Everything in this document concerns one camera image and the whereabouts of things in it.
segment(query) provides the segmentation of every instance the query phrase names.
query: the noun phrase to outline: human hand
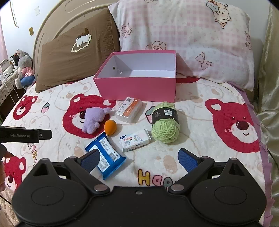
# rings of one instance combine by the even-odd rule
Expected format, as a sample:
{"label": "human hand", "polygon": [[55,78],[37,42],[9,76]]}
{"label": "human hand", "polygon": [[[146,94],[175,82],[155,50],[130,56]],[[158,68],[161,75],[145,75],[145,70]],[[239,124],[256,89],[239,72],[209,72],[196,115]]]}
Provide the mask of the human hand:
{"label": "human hand", "polygon": [[[4,158],[11,158],[14,156],[12,153],[7,151],[7,148],[3,144],[0,144],[0,151],[5,152],[3,155]],[[6,179],[6,174],[5,174],[4,163],[0,161],[0,191],[4,191],[6,188],[5,179]]]}

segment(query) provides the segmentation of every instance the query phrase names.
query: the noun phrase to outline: bed headboard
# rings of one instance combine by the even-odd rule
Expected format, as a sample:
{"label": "bed headboard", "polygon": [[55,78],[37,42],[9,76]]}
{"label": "bed headboard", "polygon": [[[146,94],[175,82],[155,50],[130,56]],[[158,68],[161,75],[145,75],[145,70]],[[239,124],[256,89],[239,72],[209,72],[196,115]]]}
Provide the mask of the bed headboard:
{"label": "bed headboard", "polygon": [[95,15],[117,0],[61,0],[44,19],[33,50],[33,67],[38,72],[42,45]]}

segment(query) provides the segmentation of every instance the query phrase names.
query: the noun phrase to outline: orange makeup sponge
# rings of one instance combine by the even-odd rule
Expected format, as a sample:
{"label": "orange makeup sponge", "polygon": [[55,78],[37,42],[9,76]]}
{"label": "orange makeup sponge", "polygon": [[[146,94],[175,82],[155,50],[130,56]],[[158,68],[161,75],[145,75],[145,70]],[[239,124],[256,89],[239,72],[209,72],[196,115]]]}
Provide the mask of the orange makeup sponge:
{"label": "orange makeup sponge", "polygon": [[117,124],[114,120],[107,120],[104,125],[105,133],[111,136],[117,129]]}

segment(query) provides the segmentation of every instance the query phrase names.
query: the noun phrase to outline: stuffed animal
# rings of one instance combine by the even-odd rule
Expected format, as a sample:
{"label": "stuffed animal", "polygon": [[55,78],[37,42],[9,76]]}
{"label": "stuffed animal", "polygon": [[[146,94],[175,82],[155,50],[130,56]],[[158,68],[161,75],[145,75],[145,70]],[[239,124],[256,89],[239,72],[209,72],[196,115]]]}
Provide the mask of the stuffed animal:
{"label": "stuffed animal", "polygon": [[25,86],[34,84],[38,74],[33,71],[32,58],[22,50],[16,50],[17,55],[20,57],[18,61],[18,78],[15,79],[17,89],[22,89]]}
{"label": "stuffed animal", "polygon": [[14,55],[10,56],[10,58],[12,58],[12,63],[13,63],[13,71],[15,72],[18,69],[18,61],[19,61],[19,56],[17,55],[17,53],[15,53]]}
{"label": "stuffed animal", "polygon": [[106,116],[111,111],[110,107],[92,107],[87,108],[84,115],[85,122],[83,123],[82,132],[92,134],[100,127],[99,122],[102,122]]}

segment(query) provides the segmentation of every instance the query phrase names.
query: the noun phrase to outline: white plastic package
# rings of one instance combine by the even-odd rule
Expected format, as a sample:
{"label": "white plastic package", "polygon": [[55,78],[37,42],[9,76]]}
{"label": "white plastic package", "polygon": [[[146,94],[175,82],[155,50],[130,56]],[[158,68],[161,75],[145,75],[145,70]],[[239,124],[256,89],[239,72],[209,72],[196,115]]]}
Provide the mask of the white plastic package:
{"label": "white plastic package", "polygon": [[148,131],[146,129],[142,129],[130,135],[121,136],[119,142],[122,145],[122,151],[127,152],[149,144],[150,141],[151,138]]}
{"label": "white plastic package", "polygon": [[127,97],[116,111],[116,117],[121,121],[132,123],[140,108],[140,99]]}

